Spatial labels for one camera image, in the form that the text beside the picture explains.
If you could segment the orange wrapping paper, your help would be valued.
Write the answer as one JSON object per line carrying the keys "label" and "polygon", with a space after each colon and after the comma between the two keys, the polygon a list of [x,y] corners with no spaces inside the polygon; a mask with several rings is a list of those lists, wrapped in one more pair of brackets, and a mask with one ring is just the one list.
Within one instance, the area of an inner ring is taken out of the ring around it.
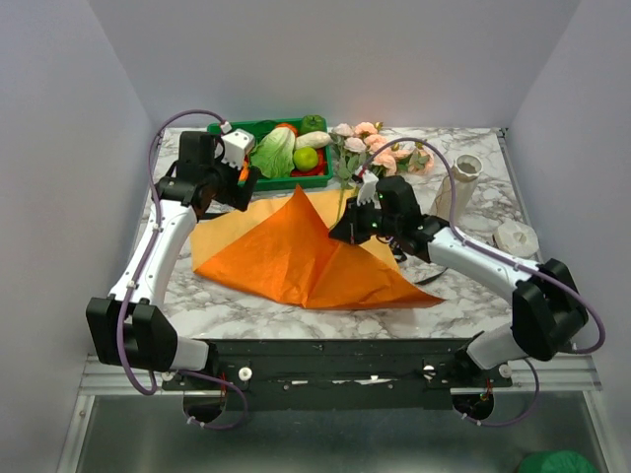
{"label": "orange wrapping paper", "polygon": [[306,309],[431,307],[401,274],[389,247],[372,237],[349,245],[329,237],[339,192],[261,199],[198,224],[192,270],[231,289]]}

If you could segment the black printed ribbon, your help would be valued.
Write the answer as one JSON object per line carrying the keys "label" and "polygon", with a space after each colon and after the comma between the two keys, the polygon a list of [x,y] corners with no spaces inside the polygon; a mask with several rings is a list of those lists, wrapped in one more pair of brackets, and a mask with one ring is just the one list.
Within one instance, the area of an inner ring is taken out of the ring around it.
{"label": "black printed ribbon", "polygon": [[428,263],[408,255],[394,242],[391,243],[389,249],[402,275],[416,286],[424,287],[432,284],[447,271],[444,266]]}

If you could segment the pink flower stem two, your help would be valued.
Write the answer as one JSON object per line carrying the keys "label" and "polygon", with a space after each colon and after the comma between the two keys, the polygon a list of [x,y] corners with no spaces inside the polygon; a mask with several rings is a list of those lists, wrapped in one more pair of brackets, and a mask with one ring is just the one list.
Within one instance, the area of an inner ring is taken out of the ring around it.
{"label": "pink flower stem two", "polygon": [[[370,155],[373,155],[387,142],[388,139],[381,134],[369,135],[364,139]],[[395,175],[398,172],[398,164],[407,160],[411,154],[410,150],[402,149],[399,144],[394,144],[374,157],[370,169],[377,176]]]}

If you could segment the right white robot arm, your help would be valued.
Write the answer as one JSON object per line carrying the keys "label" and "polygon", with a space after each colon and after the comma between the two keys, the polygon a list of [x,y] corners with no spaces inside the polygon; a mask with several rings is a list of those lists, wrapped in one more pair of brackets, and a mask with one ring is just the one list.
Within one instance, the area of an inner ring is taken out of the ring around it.
{"label": "right white robot arm", "polygon": [[466,238],[447,220],[423,213],[411,185],[400,176],[368,187],[376,198],[348,199],[330,238],[361,244],[389,237],[404,253],[453,269],[511,305],[511,322],[474,336],[456,352],[453,367],[460,383],[476,385],[508,361],[549,361],[568,350],[587,324],[586,308],[565,264],[555,259],[538,264]]}

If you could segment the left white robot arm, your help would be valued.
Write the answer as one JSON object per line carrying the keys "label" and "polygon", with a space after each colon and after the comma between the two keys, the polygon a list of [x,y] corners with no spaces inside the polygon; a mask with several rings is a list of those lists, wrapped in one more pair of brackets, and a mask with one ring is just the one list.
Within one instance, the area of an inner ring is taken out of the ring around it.
{"label": "left white robot arm", "polygon": [[242,129],[180,134],[177,159],[154,185],[149,219],[126,269],[106,297],[88,303],[86,316],[102,364],[184,370],[198,389],[217,381],[219,367],[209,344],[179,336],[162,305],[179,253],[210,204],[246,210],[260,173],[252,170],[246,180],[240,176],[254,144],[254,136]]}

